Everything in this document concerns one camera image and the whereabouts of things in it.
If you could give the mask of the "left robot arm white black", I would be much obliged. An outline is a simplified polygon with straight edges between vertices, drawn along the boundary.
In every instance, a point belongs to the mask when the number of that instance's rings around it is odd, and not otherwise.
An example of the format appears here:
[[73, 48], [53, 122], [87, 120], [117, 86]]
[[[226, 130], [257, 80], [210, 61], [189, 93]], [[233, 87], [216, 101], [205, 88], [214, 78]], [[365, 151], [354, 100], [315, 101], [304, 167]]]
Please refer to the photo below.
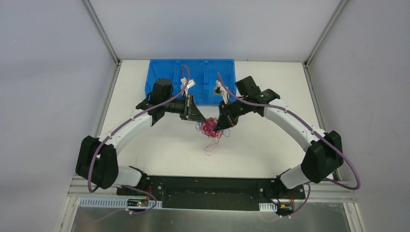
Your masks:
[[147, 191], [147, 182], [142, 179], [143, 171], [119, 166], [117, 157], [137, 135], [155, 125], [166, 112], [179, 114], [182, 120], [205, 121], [193, 95], [188, 93], [195, 81], [182, 78], [181, 82], [181, 90], [174, 96], [172, 82], [158, 79], [152, 91], [128, 118], [98, 137], [87, 136], [82, 140], [75, 172], [87, 180], [89, 192], [112, 185], [127, 185], [138, 196]]

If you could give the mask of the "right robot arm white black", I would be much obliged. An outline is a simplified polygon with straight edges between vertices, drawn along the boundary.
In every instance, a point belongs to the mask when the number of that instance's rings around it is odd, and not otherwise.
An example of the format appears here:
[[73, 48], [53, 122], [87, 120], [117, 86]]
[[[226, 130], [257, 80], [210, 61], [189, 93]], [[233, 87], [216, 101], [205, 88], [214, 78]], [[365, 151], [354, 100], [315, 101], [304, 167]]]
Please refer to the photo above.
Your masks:
[[232, 128], [237, 125], [240, 116], [254, 112], [277, 124], [305, 152], [301, 164], [285, 171], [275, 181], [277, 196], [287, 198], [301, 184], [320, 183], [344, 163], [341, 137], [337, 132], [326, 132], [307, 123], [291, 111], [276, 92], [271, 89], [261, 91], [251, 76], [236, 82], [236, 86], [242, 97], [232, 93], [222, 77], [219, 76], [216, 81], [214, 93], [222, 96], [223, 100], [219, 104], [215, 131]]

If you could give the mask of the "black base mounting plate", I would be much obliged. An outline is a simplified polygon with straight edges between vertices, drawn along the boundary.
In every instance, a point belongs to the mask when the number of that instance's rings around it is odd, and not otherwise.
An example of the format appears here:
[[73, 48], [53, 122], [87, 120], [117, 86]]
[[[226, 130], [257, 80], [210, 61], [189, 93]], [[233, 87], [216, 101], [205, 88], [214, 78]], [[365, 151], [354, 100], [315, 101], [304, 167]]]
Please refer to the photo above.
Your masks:
[[258, 211], [261, 203], [306, 198], [302, 185], [279, 186], [272, 178], [147, 176], [136, 186], [147, 190], [163, 208]]

